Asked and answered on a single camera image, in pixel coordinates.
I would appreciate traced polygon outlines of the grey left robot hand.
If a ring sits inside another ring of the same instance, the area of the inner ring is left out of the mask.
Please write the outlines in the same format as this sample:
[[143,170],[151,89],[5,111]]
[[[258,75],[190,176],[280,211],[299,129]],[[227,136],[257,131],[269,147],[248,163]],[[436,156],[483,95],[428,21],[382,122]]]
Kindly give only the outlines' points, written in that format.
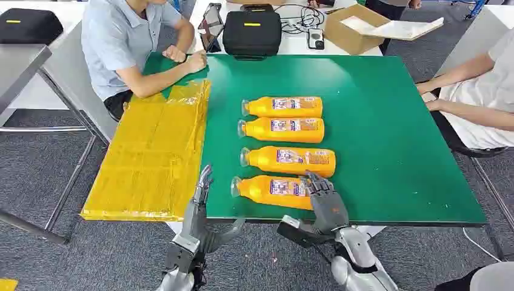
[[200,173],[194,195],[187,205],[181,235],[187,238],[194,238],[198,243],[198,251],[201,253],[212,253],[222,245],[237,237],[244,227],[245,218],[236,219],[231,228],[226,232],[214,232],[207,228],[207,198],[210,185],[213,179],[212,167],[207,164]]

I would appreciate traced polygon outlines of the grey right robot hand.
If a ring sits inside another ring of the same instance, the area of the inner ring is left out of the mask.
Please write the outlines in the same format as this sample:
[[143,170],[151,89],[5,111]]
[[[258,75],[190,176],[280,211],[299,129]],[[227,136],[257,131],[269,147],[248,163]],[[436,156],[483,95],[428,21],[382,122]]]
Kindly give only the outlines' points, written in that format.
[[314,223],[307,227],[309,232],[328,236],[350,225],[348,211],[332,182],[311,171],[306,171],[300,179],[310,192],[310,203],[316,216]]

